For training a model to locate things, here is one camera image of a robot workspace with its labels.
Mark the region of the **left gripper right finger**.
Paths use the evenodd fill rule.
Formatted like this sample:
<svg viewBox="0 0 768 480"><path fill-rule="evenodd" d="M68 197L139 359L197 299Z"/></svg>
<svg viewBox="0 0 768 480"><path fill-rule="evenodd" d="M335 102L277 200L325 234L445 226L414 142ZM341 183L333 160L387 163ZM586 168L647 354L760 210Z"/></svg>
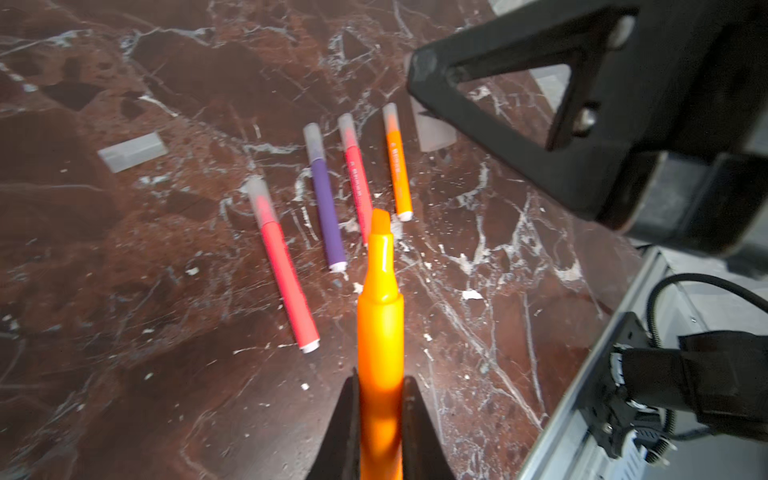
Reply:
<svg viewBox="0 0 768 480"><path fill-rule="evenodd" d="M404 378L402 392L402 464L405 480L455 480L416 379Z"/></svg>

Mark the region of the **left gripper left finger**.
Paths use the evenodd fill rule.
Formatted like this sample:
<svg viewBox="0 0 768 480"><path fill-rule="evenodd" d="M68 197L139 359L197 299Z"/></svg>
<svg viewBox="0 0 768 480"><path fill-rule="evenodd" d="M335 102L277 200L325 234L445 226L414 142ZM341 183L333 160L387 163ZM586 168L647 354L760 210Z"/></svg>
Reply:
<svg viewBox="0 0 768 480"><path fill-rule="evenodd" d="M356 369L345 380L318 454L306 480L359 480L360 385Z"/></svg>

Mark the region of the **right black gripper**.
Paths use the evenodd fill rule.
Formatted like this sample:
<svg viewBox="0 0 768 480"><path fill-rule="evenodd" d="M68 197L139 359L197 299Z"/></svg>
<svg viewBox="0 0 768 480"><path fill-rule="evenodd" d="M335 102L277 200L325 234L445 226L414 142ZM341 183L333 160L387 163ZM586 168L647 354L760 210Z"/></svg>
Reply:
<svg viewBox="0 0 768 480"><path fill-rule="evenodd" d="M636 150L600 222L628 237L767 273L767 4L719 1L719 21L670 135Z"/></svg>

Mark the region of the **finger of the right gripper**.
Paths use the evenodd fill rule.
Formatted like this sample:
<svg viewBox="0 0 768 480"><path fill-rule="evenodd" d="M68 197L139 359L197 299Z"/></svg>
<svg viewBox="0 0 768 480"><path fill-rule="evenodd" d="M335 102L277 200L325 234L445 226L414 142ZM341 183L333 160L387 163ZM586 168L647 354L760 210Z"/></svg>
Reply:
<svg viewBox="0 0 768 480"><path fill-rule="evenodd" d="M631 219L663 198L665 17L662 4L529 4L419 47L407 88L574 215Z"/></svg>

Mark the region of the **orange marker pen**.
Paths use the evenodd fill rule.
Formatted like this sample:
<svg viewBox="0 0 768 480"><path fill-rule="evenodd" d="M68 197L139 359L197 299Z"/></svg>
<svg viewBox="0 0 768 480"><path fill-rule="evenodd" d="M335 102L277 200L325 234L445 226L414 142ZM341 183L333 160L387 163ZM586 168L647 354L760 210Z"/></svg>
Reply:
<svg viewBox="0 0 768 480"><path fill-rule="evenodd" d="M396 280L394 246L389 213L375 209L357 302L363 479L403 477L404 298Z"/></svg>
<svg viewBox="0 0 768 480"><path fill-rule="evenodd" d="M382 113L396 204L396 214L401 222L409 222L413 218L414 212L397 106L394 103L388 103L383 107Z"/></svg>

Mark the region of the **purple marker pen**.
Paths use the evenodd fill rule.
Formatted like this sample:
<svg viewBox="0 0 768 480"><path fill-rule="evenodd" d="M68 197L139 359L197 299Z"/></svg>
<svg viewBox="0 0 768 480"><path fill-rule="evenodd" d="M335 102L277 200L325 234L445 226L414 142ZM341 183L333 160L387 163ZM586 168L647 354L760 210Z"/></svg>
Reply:
<svg viewBox="0 0 768 480"><path fill-rule="evenodd" d="M325 158L323 136L319 125L317 123L307 124L303 128L303 135L312 173L324 250L329 270L334 273L345 272L347 268L347 259L336 215L329 170Z"/></svg>

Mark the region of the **red pink marker pen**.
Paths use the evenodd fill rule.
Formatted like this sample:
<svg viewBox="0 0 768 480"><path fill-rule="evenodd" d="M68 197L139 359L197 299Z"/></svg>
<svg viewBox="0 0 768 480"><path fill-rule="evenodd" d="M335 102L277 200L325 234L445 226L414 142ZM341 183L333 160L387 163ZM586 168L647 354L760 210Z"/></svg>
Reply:
<svg viewBox="0 0 768 480"><path fill-rule="evenodd" d="M338 127L355 200L362 241L367 246L371 232L373 206L352 115L350 113L341 115L338 118Z"/></svg>

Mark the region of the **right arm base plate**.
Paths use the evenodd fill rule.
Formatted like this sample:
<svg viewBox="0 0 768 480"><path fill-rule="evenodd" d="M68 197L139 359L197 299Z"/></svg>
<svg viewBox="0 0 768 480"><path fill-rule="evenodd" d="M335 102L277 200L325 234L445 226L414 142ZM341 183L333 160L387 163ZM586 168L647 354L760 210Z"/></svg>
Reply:
<svg viewBox="0 0 768 480"><path fill-rule="evenodd" d="M578 395L576 406L588 432L611 459L623 456L625 441L637 428L654 432L662 427L662 412L632 401L620 383L621 353L649 346L637 315L621 314Z"/></svg>

